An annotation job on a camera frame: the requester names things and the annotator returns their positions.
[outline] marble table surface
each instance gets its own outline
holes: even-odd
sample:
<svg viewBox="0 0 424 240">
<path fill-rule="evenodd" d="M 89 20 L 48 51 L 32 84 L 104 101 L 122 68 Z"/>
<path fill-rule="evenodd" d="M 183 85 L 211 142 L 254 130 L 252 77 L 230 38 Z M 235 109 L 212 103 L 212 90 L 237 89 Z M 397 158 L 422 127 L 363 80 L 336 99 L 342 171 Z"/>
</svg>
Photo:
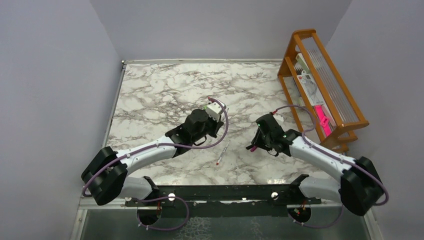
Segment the marble table surface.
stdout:
<svg viewBox="0 0 424 240">
<path fill-rule="evenodd" d="M 257 130 L 255 120 L 288 104 L 277 78 L 279 66 L 279 62 L 128 64 L 107 144 L 122 150 L 156 140 L 206 105 L 210 96 L 229 108 L 226 138 L 215 147 L 156 162 L 132 177 L 149 176 L 158 185 L 288 184 L 300 174 L 330 178 L 300 159 L 245 149 Z M 278 113 L 284 130 L 297 130 L 289 108 Z M 306 112 L 299 117 L 304 126 L 312 125 Z M 307 136 L 318 140 L 315 131 Z M 214 141 L 208 137 L 204 144 Z"/>
</svg>

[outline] wooden dish rack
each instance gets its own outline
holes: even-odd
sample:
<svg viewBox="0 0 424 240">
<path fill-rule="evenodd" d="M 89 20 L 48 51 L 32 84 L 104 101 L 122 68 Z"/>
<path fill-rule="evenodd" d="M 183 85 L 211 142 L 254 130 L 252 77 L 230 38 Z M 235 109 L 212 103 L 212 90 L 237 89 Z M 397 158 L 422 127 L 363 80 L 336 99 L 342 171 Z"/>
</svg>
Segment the wooden dish rack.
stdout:
<svg viewBox="0 0 424 240">
<path fill-rule="evenodd" d="M 309 68 L 309 74 L 313 76 L 317 89 L 319 89 L 333 118 L 333 124 L 329 124 L 331 134 L 328 136 L 325 135 L 317 112 L 308 100 L 308 96 L 298 79 L 298 75 L 301 75 L 303 70 L 297 61 L 299 53 L 302 54 L 304 62 Z M 317 119 L 315 129 L 322 146 L 333 149 L 338 153 L 345 153 L 349 150 L 346 144 L 358 139 L 354 130 L 369 125 L 318 38 L 315 29 L 293 32 L 278 71 L 278 79 L 288 103 L 298 105 L 301 98 L 304 106 Z M 295 107 L 290 109 L 299 131 L 302 132 L 304 128 L 298 114 L 302 110 Z"/>
</svg>

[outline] gray wall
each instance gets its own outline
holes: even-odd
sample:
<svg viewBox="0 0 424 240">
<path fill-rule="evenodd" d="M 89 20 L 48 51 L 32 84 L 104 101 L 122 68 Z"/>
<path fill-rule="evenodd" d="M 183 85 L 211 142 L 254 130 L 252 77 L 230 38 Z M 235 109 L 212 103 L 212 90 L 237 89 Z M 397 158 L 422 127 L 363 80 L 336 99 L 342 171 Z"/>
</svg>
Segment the gray wall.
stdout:
<svg viewBox="0 0 424 240">
<path fill-rule="evenodd" d="M 370 125 L 351 155 L 373 160 L 390 201 L 386 240 L 423 239 L 424 2 L 353 0 L 327 45 Z"/>
<path fill-rule="evenodd" d="M 68 239 L 120 58 L 88 0 L 1 0 L 0 23 L 0 239 Z"/>
<path fill-rule="evenodd" d="M 90 0 L 125 60 L 283 58 L 294 30 L 326 44 L 351 0 Z"/>
</svg>

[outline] marker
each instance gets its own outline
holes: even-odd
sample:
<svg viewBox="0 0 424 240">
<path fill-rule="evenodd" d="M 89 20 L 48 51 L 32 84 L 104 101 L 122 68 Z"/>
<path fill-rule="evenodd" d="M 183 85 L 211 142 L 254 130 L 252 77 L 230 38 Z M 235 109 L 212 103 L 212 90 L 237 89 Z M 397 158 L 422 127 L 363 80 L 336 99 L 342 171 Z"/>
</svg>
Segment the marker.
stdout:
<svg viewBox="0 0 424 240">
<path fill-rule="evenodd" d="M 230 144 L 230 141 L 228 141 L 228 143 L 226 144 L 226 146 L 224 147 L 224 150 L 222 150 L 221 155 L 219 155 L 218 161 L 216 161 L 216 165 L 219 165 L 221 162 L 221 159 L 223 159 L 223 155 L 226 152 L 228 145 Z"/>
</svg>

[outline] pink object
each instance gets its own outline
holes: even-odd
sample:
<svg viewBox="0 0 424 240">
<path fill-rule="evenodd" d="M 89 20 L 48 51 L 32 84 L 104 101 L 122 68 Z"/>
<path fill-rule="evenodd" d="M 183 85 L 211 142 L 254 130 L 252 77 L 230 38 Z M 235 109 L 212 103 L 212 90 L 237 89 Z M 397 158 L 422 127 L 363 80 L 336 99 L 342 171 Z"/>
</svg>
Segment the pink object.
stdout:
<svg viewBox="0 0 424 240">
<path fill-rule="evenodd" d="M 328 135 L 330 135 L 332 132 L 329 126 L 329 118 L 326 117 L 326 114 L 324 113 L 321 105 L 316 105 L 314 108 L 316 115 L 318 115 L 319 118 L 319 125 L 321 125 L 322 129 L 324 130 L 325 136 L 328 137 Z"/>
</svg>

